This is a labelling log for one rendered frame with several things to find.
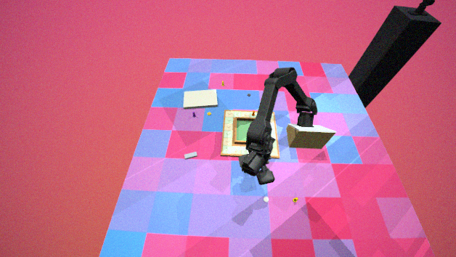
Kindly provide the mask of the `cream ring of arrow squares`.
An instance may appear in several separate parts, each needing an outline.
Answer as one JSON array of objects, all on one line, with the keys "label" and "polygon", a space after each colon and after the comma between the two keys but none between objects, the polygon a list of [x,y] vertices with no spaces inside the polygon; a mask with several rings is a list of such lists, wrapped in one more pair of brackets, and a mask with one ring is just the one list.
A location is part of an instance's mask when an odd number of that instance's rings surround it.
[{"label": "cream ring of arrow squares", "polygon": [[[242,146],[232,146],[232,130],[233,130],[233,118],[235,118],[235,144],[246,144],[246,137],[248,128],[251,122],[256,118],[257,112],[252,116],[253,112],[240,112],[240,111],[226,111],[225,124],[224,124],[224,141],[222,154],[237,154],[246,155],[249,154],[248,150]],[[271,156],[278,156],[277,150],[277,138],[274,125],[274,113],[271,118],[272,125],[272,137],[275,138],[273,144],[273,150]]]}]

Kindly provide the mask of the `white flat rectangular tile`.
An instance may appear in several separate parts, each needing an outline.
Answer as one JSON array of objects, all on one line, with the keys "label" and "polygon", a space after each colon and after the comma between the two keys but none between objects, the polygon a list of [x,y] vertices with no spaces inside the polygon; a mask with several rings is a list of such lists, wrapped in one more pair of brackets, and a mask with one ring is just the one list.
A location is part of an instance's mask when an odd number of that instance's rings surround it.
[{"label": "white flat rectangular tile", "polygon": [[184,109],[218,107],[216,89],[184,91]]}]

